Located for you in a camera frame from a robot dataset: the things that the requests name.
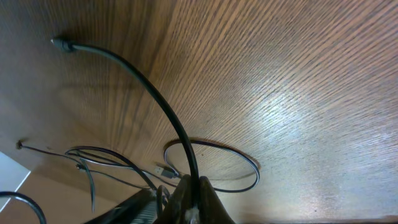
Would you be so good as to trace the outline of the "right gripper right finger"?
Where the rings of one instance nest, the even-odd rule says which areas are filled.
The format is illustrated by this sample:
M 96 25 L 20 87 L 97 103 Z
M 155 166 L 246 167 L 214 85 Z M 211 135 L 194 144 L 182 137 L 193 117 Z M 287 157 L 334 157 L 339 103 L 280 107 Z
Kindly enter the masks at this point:
M 228 215 L 221 200 L 207 177 L 200 177 L 200 223 L 203 224 L 235 224 Z

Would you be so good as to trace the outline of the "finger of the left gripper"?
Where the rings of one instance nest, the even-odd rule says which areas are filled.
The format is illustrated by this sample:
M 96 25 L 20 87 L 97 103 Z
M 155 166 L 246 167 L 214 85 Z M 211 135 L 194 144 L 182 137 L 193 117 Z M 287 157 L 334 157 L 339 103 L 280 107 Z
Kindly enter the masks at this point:
M 151 224 L 157 216 L 156 207 L 154 194 L 150 190 L 140 190 L 85 224 Z

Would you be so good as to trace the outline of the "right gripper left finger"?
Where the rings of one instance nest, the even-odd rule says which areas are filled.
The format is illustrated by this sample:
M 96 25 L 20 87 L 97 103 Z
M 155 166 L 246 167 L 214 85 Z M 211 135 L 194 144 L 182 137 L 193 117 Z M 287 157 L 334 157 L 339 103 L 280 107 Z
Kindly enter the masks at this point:
M 191 207 L 191 177 L 184 175 L 154 224 L 187 224 L 189 221 L 185 218 L 185 213 Z

